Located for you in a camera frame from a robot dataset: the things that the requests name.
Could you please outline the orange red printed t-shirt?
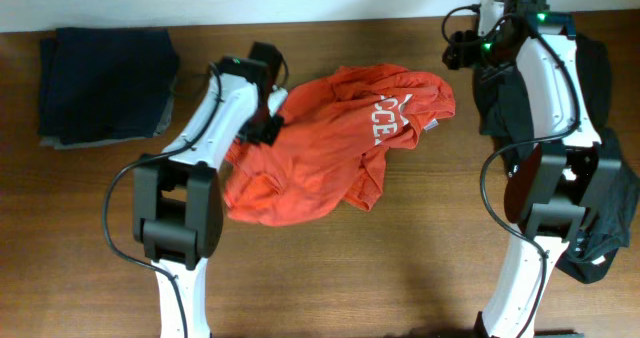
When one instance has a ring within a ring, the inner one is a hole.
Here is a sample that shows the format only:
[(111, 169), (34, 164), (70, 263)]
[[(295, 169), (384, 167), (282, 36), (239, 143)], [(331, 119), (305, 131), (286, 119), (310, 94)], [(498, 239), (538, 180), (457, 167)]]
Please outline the orange red printed t-shirt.
[(387, 151), (413, 149), (424, 128), (451, 118), (441, 77), (394, 64), (341, 67), (293, 89), (276, 141), (235, 143), (224, 201), (230, 219), (288, 226), (347, 202), (369, 211), (383, 193)]

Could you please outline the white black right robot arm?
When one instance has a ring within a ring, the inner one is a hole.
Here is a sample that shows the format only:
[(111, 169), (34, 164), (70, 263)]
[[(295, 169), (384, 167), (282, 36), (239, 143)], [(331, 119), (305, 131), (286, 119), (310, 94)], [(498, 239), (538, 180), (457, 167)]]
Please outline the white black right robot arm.
[(527, 93), (533, 136), (531, 154), (507, 182), (504, 218), (487, 211), (510, 235), (498, 285), (479, 312), (477, 337), (518, 338), (534, 334), (534, 320), (552, 270), (592, 225), (604, 192), (621, 167), (602, 151), (576, 68), (577, 43), (572, 19), (545, 9), (545, 0), (481, 0), (470, 5), (478, 16), (474, 39), (464, 33), (449, 39), (443, 57), (451, 70), (486, 64), (499, 50), (509, 58), (492, 66), (517, 71)]

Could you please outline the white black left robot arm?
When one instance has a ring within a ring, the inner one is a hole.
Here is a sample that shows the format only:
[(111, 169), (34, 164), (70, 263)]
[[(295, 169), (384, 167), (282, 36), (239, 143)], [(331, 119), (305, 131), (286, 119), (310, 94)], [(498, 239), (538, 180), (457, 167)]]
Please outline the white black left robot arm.
[(223, 58), (158, 161), (134, 170), (134, 238), (154, 269), (164, 337), (208, 337), (206, 270), (222, 233), (219, 169), (235, 141), (271, 145), (287, 98), (282, 57)]

